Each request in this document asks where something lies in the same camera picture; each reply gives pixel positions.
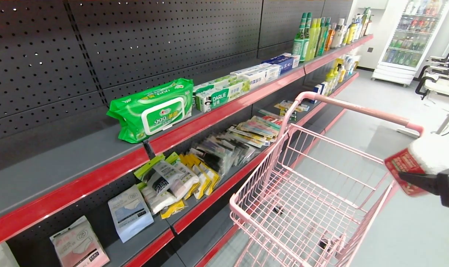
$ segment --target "green wet wipes package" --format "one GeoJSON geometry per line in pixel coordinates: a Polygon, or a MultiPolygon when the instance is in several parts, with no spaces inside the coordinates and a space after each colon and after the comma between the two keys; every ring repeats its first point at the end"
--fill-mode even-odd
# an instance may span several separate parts
{"type": "Polygon", "coordinates": [[[192,114],[193,81],[177,79],[110,102],[107,115],[119,120],[119,139],[138,143],[192,114]]]}

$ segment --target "pink shopping cart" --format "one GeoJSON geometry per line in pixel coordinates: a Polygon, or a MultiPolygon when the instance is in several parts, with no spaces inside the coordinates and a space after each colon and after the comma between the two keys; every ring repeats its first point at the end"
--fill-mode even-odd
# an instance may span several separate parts
{"type": "Polygon", "coordinates": [[[349,266],[376,215],[397,190],[395,181],[384,179],[383,160],[287,125],[305,98],[423,132],[423,127],[395,115],[301,93],[285,114],[270,153],[231,197],[231,218],[250,237],[236,266],[244,258],[245,266],[349,266]],[[329,147],[341,152],[330,155],[329,147]]]}

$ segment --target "cart wheel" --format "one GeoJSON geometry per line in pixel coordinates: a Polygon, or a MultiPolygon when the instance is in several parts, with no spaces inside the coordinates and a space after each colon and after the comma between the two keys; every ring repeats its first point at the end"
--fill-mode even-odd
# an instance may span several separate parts
{"type": "MultiPolygon", "coordinates": [[[[333,240],[331,240],[330,242],[331,242],[331,245],[334,245],[334,244],[335,244],[335,242],[334,242],[333,240]]],[[[326,248],[327,245],[328,245],[328,240],[326,240],[326,239],[322,239],[322,240],[320,240],[320,242],[318,243],[318,246],[321,247],[323,250],[326,248]]]]}
{"type": "Polygon", "coordinates": [[[272,211],[277,215],[284,214],[284,207],[283,206],[275,206],[272,211]]]}

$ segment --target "beverage cooler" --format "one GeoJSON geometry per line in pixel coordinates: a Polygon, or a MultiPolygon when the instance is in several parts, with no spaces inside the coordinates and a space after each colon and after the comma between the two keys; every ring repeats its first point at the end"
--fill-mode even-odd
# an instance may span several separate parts
{"type": "Polygon", "coordinates": [[[388,40],[372,79],[412,82],[442,25],[449,0],[410,0],[388,40]]]}

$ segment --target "white box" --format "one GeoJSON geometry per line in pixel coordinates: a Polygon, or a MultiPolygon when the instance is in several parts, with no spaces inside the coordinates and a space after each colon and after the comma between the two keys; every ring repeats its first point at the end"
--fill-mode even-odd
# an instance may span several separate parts
{"type": "Polygon", "coordinates": [[[263,85],[264,83],[279,78],[281,69],[282,66],[280,65],[270,65],[250,73],[241,74],[238,77],[249,80],[250,89],[252,90],[260,85],[263,85]]]}

